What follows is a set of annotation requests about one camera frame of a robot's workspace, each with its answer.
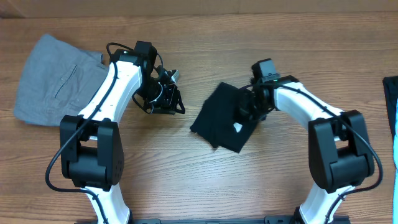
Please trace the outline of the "black t-shirt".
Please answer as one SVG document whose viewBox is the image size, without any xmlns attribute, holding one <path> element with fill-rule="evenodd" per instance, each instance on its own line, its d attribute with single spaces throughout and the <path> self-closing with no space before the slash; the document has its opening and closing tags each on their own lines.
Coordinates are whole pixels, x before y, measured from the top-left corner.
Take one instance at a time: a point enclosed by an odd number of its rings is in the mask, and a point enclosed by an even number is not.
<svg viewBox="0 0 398 224">
<path fill-rule="evenodd" d="M 234 109 L 238 90 L 235 86 L 221 82 L 205 100 L 196 120 L 190 126 L 191 132 L 208 141 L 213 148 L 221 146 L 239 153 L 259 122 L 235 120 Z"/>
</svg>

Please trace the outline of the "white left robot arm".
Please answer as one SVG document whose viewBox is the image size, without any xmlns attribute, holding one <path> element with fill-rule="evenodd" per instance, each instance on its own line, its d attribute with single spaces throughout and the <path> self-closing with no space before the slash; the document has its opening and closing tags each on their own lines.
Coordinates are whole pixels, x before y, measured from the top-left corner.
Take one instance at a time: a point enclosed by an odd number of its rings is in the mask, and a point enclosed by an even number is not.
<svg viewBox="0 0 398 224">
<path fill-rule="evenodd" d="M 147 114 L 185 113 L 179 72 L 155 66 L 161 56 L 150 42 L 115 46 L 109 53 L 108 75 L 88 105 L 61 120 L 60 149 L 45 173 L 46 184 L 59 191 L 50 182 L 50 171 L 60 159 L 64 178 L 74 184 L 71 191 L 88 196 L 97 223 L 133 222 L 119 185 L 124 170 L 119 122 L 128 103 L 140 96 L 144 102 L 138 107 Z"/>
</svg>

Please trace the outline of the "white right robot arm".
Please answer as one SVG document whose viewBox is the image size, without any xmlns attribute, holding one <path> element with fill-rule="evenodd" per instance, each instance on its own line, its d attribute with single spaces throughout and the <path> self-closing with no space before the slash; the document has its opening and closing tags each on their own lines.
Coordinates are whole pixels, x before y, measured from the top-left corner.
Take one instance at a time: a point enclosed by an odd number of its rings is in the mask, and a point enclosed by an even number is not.
<svg viewBox="0 0 398 224">
<path fill-rule="evenodd" d="M 237 130 L 244 123 L 264 120 L 279 110 L 308 132 L 308 166 L 313 187 L 306 200 L 284 223 L 348 223 L 334 216 L 349 194 L 362 192 L 365 178 L 373 175 L 379 159 L 369 143 L 363 115 L 343 111 L 311 94 L 293 76 L 282 77 L 269 58 L 251 67 L 253 78 L 240 89 L 235 112 Z"/>
</svg>

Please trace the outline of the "folded grey shorts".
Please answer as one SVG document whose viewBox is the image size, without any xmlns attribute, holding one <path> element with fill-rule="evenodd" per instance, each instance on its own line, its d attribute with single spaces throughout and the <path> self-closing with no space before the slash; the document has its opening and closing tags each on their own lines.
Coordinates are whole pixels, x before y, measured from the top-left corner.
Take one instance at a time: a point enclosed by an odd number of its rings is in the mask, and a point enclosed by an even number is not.
<svg viewBox="0 0 398 224">
<path fill-rule="evenodd" d="M 14 116 L 28 124 L 58 126 L 85 108 L 108 74 L 103 54 L 49 34 L 34 46 L 17 89 Z"/>
</svg>

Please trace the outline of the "dark garment at right edge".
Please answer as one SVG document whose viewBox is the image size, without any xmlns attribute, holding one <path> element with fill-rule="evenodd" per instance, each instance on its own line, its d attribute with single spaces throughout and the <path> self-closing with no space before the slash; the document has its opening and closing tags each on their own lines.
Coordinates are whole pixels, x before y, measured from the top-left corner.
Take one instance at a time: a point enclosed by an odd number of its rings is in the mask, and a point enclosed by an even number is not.
<svg viewBox="0 0 398 224">
<path fill-rule="evenodd" d="M 397 104 L 397 76 L 384 77 L 382 80 L 384 87 L 384 95 L 386 99 L 386 110 L 389 121 L 389 127 L 391 130 L 392 137 L 394 137 L 395 123 L 396 123 L 396 104 Z"/>
</svg>

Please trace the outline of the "light blue item right edge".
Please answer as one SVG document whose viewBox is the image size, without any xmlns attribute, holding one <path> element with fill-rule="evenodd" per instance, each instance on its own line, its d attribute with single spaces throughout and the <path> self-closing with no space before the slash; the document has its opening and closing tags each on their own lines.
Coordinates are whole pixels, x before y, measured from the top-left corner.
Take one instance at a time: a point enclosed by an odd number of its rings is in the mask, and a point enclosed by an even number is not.
<svg viewBox="0 0 398 224">
<path fill-rule="evenodd" d="M 392 223 L 398 224 L 398 138 L 397 138 L 397 126 L 398 126 L 398 104 L 396 104 L 396 118 L 394 124 L 394 138 L 393 138 L 393 161 L 396 167 L 395 171 L 395 181 L 394 181 L 394 194 L 393 194 L 393 204 L 392 204 Z"/>
</svg>

